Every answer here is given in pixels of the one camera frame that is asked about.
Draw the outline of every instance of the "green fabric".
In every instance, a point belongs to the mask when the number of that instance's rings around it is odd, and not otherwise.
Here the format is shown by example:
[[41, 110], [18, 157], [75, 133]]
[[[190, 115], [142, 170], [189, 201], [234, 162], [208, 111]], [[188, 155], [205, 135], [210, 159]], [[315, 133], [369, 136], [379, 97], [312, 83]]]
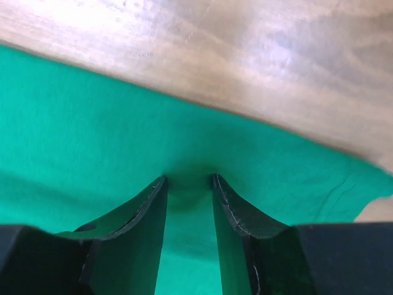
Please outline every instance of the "green fabric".
[[5, 47], [0, 65], [0, 222], [74, 230], [167, 175], [156, 294], [221, 293], [211, 173], [287, 224], [352, 221], [393, 193], [381, 170], [271, 126]]

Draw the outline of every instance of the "wood grain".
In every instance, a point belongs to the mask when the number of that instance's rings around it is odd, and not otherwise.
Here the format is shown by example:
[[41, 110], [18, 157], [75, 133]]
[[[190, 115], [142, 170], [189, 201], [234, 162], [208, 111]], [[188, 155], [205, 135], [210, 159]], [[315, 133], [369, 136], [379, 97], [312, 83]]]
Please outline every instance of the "wood grain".
[[0, 0], [0, 40], [393, 171], [390, 0]]

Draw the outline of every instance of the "wooden surface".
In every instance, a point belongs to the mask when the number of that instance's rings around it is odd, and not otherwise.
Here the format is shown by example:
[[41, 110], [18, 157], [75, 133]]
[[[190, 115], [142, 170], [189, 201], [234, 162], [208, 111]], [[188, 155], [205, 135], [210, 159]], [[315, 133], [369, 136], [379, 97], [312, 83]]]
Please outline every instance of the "wooden surface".
[[393, 221], [393, 197], [380, 198], [369, 203], [356, 222]]
[[0, 0], [0, 40], [393, 171], [393, 1]]

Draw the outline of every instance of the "green t-shirt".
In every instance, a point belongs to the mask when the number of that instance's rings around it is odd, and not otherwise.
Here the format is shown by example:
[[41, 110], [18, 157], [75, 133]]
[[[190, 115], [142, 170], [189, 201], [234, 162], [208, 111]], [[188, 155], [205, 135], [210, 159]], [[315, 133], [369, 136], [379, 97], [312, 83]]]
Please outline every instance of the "green t-shirt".
[[213, 173], [286, 224], [393, 194], [363, 160], [253, 120], [5, 47], [0, 65], [0, 222], [74, 230], [166, 175], [159, 295], [221, 294]]

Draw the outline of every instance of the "green cloth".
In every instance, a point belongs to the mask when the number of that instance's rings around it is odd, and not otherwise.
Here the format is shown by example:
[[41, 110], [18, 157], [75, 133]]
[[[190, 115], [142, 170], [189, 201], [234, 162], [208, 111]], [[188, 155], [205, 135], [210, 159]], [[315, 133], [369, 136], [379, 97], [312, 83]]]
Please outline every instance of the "green cloth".
[[167, 175], [159, 295], [221, 294], [212, 173], [287, 224], [393, 194], [383, 171], [271, 126], [5, 47], [0, 65], [0, 222], [74, 230]]

